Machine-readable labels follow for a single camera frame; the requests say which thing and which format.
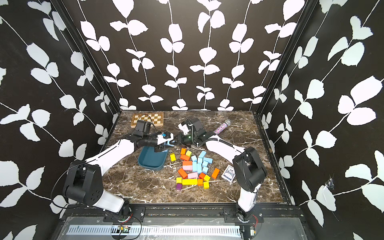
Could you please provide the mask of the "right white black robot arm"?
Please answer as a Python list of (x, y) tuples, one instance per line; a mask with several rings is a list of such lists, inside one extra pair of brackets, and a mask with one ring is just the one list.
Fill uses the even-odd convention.
[(186, 119), (178, 125), (182, 132), (174, 137), (171, 145), (204, 147), (228, 160), (234, 168), (236, 181), (241, 187), (237, 202), (238, 212), (248, 214), (256, 205), (258, 191), (268, 172), (256, 149), (238, 147), (219, 136), (230, 124), (230, 120), (225, 120), (213, 132), (208, 132), (198, 118)]

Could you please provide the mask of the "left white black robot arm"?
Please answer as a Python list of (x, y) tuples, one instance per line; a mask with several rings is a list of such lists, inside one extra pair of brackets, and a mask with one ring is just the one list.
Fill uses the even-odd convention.
[(93, 206), (120, 215), (128, 215), (129, 203), (104, 189), (103, 175), (123, 158), (141, 147), (162, 152), (171, 147), (174, 134), (150, 134), (151, 124), (139, 121), (134, 131), (98, 155), (85, 161), (76, 160), (68, 168), (63, 196), (86, 206)]

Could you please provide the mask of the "dark teal plastic tray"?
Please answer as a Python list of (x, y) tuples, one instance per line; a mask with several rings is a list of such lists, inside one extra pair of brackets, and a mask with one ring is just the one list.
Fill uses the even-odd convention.
[(143, 147), (138, 157), (138, 164), (145, 169), (160, 171), (164, 167), (168, 154), (168, 150), (155, 152), (154, 147)]

